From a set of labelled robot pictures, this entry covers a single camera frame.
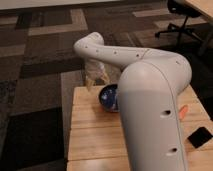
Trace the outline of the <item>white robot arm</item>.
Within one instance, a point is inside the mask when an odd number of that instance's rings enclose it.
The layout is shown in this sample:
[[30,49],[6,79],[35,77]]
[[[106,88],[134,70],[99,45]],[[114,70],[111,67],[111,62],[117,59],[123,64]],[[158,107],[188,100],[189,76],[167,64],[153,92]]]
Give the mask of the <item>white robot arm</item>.
[[160,49],[107,46],[97,32],[74,50],[122,70],[117,98],[131,171],[188,171],[178,111],[192,78],[188,60]]

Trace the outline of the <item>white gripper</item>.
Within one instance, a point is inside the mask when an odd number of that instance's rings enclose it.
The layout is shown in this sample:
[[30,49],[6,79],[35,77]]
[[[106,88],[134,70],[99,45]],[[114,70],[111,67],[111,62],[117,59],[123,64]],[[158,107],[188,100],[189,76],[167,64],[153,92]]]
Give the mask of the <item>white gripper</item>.
[[110,83],[110,78],[105,72],[105,66],[100,61],[86,60],[85,73],[88,76],[85,81],[85,85],[88,91],[90,91],[94,86],[94,81],[91,78],[100,78],[105,84]]

